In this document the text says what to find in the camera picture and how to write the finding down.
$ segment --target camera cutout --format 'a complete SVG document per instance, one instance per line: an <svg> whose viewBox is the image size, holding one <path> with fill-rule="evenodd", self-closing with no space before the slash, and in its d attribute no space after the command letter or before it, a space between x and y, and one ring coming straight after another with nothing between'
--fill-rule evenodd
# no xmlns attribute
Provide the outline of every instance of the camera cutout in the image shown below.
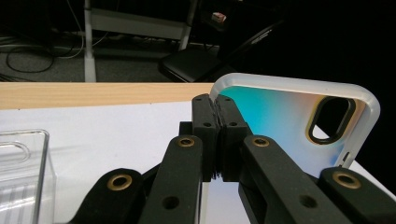
<svg viewBox="0 0 396 224"><path fill-rule="evenodd" d="M324 145L337 141L344 133L355 112L356 104L352 99L341 97L325 97L315 112L309 126L309 137L315 143ZM315 126L319 127L328 137L314 135Z"/></svg>

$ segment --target white phone case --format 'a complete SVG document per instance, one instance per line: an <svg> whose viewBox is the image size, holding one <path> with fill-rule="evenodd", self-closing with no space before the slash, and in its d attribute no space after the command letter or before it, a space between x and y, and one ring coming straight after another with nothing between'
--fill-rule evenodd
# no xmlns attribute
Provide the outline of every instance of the white phone case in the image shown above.
<svg viewBox="0 0 396 224"><path fill-rule="evenodd" d="M372 93L347 83L232 73L215 82L210 98L214 101L219 94L235 101L254 134L276 140L306 173L316 177L328 167L348 168L380 114ZM348 102L332 136L315 125L329 99Z"/></svg>

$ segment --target clear plastic container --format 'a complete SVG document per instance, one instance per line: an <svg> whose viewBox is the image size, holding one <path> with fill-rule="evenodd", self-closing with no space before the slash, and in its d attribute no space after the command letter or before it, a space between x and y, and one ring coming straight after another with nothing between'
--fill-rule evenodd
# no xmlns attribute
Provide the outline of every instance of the clear plastic container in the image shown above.
<svg viewBox="0 0 396 224"><path fill-rule="evenodd" d="M53 222L56 176L44 130L0 133L0 223Z"/></svg>

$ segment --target black chair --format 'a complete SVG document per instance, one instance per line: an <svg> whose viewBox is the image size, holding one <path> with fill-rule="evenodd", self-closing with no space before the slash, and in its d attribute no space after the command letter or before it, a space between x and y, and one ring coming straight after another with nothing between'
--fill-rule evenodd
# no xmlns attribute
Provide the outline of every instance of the black chair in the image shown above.
<svg viewBox="0 0 396 224"><path fill-rule="evenodd" d="M237 72L229 64L271 34L283 21L277 21L249 38L223 60L201 49L183 49L160 59L159 71L175 82L206 82Z"/></svg>

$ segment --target white table surface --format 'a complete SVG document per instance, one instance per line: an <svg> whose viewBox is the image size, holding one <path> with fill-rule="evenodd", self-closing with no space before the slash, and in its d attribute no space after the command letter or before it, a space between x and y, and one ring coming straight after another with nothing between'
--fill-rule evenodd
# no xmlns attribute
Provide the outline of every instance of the white table surface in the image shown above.
<svg viewBox="0 0 396 224"><path fill-rule="evenodd" d="M161 162L191 102L0 110L0 132L43 129L57 175L54 222L69 221L103 174L117 168L144 173ZM396 201L358 163L365 175ZM204 183L201 223L249 223L236 183Z"/></svg>

